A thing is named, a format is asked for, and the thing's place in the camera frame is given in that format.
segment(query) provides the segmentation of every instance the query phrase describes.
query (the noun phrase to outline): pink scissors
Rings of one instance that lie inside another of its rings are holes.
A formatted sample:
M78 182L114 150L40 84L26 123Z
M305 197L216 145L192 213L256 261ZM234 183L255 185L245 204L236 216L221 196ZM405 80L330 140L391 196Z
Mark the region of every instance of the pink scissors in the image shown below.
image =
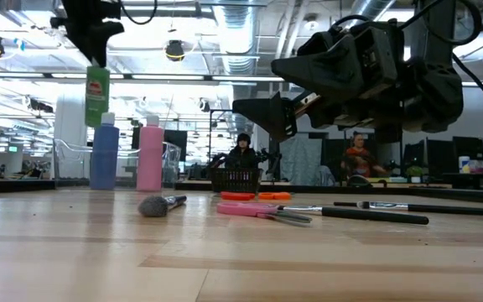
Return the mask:
M247 202L220 202L217 212L227 215L271 218L277 221L310 223L312 218L278 209L278 205Z

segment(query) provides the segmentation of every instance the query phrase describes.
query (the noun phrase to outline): pink bottle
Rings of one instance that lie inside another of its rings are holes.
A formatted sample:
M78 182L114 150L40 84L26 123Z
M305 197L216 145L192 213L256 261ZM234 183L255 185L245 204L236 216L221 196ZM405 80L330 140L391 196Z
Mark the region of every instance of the pink bottle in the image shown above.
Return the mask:
M161 190L164 130L158 116L147 116L147 126L139 135L138 190Z

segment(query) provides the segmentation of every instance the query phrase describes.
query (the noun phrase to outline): man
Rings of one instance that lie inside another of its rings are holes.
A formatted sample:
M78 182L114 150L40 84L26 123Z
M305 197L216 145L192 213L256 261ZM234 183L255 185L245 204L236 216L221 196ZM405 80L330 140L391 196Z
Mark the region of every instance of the man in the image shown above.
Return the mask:
M386 170L376 163L376 159L364 148L365 139L361 133L353 133L353 147L345 151L345 159L340 163L342 169L347 170L348 175L362 175L370 177L370 169L385 174Z
M258 168L257 153L249 148L251 138L245 133L238 135L236 147L228 154L225 162L227 168L256 169Z

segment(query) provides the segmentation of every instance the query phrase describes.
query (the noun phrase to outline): green bottle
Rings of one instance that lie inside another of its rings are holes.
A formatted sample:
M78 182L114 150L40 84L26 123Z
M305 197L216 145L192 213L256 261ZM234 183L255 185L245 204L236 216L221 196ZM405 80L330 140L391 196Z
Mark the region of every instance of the green bottle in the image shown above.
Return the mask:
M97 128L101 115L109 111L109 70L99 66L87 67L85 94L85 125Z

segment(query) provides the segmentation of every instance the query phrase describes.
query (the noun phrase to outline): white bottle cap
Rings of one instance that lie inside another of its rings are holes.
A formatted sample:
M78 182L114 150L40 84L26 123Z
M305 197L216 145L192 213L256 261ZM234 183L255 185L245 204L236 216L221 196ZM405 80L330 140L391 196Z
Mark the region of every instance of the white bottle cap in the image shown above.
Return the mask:
M155 115L147 116L147 126L159 126L159 117Z
M101 114L101 123L114 125L115 124L115 113L113 112L103 112Z

